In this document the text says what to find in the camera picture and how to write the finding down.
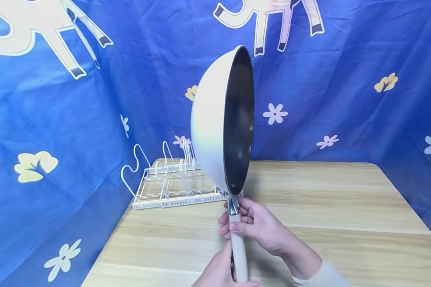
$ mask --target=cream handle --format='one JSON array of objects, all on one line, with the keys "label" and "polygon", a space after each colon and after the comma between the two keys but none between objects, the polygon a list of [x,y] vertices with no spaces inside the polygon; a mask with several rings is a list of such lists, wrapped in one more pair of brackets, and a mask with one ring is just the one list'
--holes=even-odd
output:
[{"label": "cream handle", "polygon": [[[230,215],[230,223],[240,222],[241,214]],[[249,281],[249,274],[246,260],[246,247],[244,238],[234,232],[231,232],[231,246],[233,247],[233,260],[235,263],[236,281],[244,283]]]}]

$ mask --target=wooden table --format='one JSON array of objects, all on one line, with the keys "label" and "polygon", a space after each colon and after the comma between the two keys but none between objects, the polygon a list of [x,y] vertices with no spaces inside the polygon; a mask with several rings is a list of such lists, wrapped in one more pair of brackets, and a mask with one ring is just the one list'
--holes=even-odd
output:
[{"label": "wooden table", "polygon": [[[431,232],[368,163],[252,162],[246,197],[265,204],[354,287],[431,287]],[[222,202],[131,210],[84,287],[189,287],[222,248]],[[251,278],[292,287],[282,261],[246,242]]]}]

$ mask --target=pan organizer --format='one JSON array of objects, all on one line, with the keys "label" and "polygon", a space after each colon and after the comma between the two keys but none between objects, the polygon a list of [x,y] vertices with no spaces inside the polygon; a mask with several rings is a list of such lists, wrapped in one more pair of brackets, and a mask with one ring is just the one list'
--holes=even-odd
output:
[{"label": "pan organizer", "polygon": [[[134,192],[125,181],[123,173],[126,168],[132,173],[139,170],[137,148],[142,152],[148,167],[144,169],[139,187]],[[190,139],[185,139],[183,142],[184,158],[174,159],[166,141],[163,142],[162,149],[164,158],[157,160],[152,167],[142,147],[136,144],[133,149],[136,168],[132,169],[131,166],[125,165],[121,169],[121,179],[134,197],[132,201],[134,209],[166,208],[226,200],[226,197],[201,171]]]}]

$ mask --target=blue cloth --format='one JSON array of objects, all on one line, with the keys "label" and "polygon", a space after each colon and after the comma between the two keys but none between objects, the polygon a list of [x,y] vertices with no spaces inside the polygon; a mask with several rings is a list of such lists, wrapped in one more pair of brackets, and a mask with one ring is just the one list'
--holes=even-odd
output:
[{"label": "blue cloth", "polygon": [[431,229],[431,0],[316,1],[0,0],[0,286],[83,282],[134,144],[182,154],[199,79],[237,45],[253,159],[376,163]]}]

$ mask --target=white frying pan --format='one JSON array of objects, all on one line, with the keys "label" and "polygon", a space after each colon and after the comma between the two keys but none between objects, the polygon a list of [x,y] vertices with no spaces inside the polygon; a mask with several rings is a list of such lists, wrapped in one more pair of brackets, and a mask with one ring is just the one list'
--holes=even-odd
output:
[{"label": "white frying pan", "polygon": [[[237,196],[246,180],[254,133],[254,76],[244,46],[206,70],[192,106],[192,144],[204,173],[227,196],[230,223],[241,221]],[[244,239],[231,233],[237,282],[249,280]]]}]

